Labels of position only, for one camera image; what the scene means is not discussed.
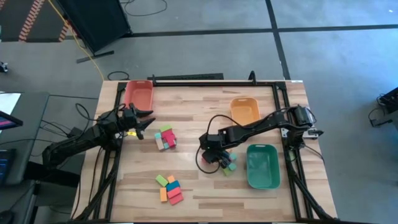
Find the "monitor screen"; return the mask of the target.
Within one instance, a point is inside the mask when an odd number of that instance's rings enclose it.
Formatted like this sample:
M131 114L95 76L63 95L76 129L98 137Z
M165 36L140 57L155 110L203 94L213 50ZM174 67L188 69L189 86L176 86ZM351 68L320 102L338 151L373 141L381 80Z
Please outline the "monitor screen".
M0 131L16 128L22 126L24 124L23 121L13 117L3 111L0 111Z

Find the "black equipment box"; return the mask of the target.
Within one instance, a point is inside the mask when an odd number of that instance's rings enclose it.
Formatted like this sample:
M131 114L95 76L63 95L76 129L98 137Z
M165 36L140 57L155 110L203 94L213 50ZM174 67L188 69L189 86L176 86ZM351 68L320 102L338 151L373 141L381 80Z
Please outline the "black equipment box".
M368 114L371 126L378 128L384 124L393 124L398 130L398 87L386 94L381 93L376 102L378 107ZM371 118L371 113L376 110L381 110L382 115L379 118Z

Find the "black partition screen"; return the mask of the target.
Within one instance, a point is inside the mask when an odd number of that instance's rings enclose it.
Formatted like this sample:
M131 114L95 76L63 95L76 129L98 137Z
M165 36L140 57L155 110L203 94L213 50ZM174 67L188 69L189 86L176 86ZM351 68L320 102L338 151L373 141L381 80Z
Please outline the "black partition screen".
M79 58L83 63L112 55L114 51L97 52L122 37L132 34L131 26L119 0L56 0L67 22L90 50L89 56Z

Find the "black aluminium table frame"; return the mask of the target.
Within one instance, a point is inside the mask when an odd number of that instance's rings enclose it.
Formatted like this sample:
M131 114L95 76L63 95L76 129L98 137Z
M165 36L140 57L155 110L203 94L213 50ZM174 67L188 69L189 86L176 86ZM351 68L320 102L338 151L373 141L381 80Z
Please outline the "black aluminium table frame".
M118 163L116 180L105 192L95 217L109 222L294 222L314 217L308 203L292 184L287 165L306 179L315 200L332 217L336 216L323 161L306 149L298 157L287 153L279 130L251 137L234 149L237 169L225 176L215 166L201 162L199 137L229 126L230 103L249 96L265 116L283 106L308 103L300 81L209 80L159 81L152 100L155 121L144 131L144 139L124 138L121 154L86 152L81 171L81 191L74 207L81 213L98 189L101 171ZM171 125L176 137L174 148L159 151L155 133ZM252 144L270 144L277 149L281 184L274 190L249 186L246 175L246 149ZM183 201L171 205L160 201L157 175L179 181Z

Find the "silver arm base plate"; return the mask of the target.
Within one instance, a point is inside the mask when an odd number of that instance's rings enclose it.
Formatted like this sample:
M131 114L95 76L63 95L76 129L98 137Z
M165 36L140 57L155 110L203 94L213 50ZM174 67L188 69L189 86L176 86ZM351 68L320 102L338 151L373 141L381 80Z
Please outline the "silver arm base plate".
M287 137L287 129L282 128L281 134L284 138ZM310 128L309 130L305 131L303 133L303 138L304 139L318 139L321 135L323 134L323 131L317 128Z

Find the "black flat bar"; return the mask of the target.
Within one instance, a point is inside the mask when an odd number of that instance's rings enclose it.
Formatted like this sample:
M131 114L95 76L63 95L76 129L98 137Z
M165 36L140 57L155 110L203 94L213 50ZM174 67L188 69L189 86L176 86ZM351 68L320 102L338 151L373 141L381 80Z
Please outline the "black flat bar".
M223 73L202 73L193 75L171 75L171 76L155 76L147 77L147 80L223 80Z

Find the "grey desk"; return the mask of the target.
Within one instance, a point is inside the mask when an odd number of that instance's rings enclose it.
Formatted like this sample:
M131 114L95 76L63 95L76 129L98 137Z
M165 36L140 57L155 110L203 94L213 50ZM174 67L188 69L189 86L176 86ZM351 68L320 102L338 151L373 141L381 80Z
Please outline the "grey desk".
M14 149L14 160L4 185L17 185L24 180L24 173L37 137L49 94L46 92L23 93L11 115L23 121L23 125L4 130L0 134L0 149Z

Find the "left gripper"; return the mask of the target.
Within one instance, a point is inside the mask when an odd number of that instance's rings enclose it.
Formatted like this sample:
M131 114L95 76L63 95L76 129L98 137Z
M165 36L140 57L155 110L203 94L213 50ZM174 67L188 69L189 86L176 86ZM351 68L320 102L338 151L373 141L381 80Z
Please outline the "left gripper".
M144 139L143 132L145 129L155 121L155 118L149 118L143 121L138 121L137 118L143 118L153 113L152 110L140 110L137 109L133 103L129 104L130 108L124 108L121 112L122 115L119 118L119 130L129 131L130 129L136 129L136 134L139 140Z

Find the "green plastic bin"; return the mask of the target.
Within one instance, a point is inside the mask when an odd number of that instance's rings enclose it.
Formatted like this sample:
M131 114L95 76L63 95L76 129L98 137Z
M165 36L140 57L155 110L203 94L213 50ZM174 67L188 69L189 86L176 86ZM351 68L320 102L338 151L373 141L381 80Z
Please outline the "green plastic bin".
M270 190L280 186L279 156L269 144L252 144L246 151L248 184L254 189Z

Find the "dark tablet screen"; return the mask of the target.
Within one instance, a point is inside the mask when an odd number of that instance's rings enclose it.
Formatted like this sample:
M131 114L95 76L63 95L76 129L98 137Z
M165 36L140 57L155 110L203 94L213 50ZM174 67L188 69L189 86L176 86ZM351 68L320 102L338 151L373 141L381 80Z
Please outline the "dark tablet screen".
M6 184L15 156L16 149L0 149L0 186Z

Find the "yellow plastic bin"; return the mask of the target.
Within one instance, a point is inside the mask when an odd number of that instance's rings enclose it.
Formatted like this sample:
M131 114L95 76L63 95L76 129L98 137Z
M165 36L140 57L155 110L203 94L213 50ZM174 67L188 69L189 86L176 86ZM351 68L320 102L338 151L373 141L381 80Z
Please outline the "yellow plastic bin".
M241 125L260 120L258 102L252 97L234 98L230 103L232 118Z

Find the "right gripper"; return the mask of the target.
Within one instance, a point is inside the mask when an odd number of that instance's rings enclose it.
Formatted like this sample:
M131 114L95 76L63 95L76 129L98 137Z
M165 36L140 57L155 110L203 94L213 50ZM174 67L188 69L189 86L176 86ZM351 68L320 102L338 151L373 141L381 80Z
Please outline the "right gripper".
M227 168L231 164L230 154L226 151L205 150L201 156L208 164L219 163L222 160L222 168Z

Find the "coral plastic bin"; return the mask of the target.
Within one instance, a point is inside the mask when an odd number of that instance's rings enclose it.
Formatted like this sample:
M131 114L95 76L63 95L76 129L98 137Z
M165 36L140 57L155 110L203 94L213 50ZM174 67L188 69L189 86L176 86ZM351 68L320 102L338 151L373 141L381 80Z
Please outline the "coral plastic bin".
M127 82L124 104L128 108L132 103L142 111L152 110L153 83L149 80L132 80Z

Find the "black mat with orange stripes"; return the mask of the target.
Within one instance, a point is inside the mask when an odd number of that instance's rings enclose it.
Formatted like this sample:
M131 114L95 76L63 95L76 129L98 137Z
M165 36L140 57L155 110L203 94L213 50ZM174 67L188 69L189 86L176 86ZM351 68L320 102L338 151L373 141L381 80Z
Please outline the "black mat with orange stripes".
M70 34L56 0L0 0L0 41L61 42Z

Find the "black computer mouse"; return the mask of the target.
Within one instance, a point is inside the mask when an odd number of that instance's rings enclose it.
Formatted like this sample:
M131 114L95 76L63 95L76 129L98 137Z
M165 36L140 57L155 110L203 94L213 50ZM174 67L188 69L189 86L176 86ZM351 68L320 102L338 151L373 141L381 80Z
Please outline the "black computer mouse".
M0 224L14 224L16 214L11 210L0 212Z

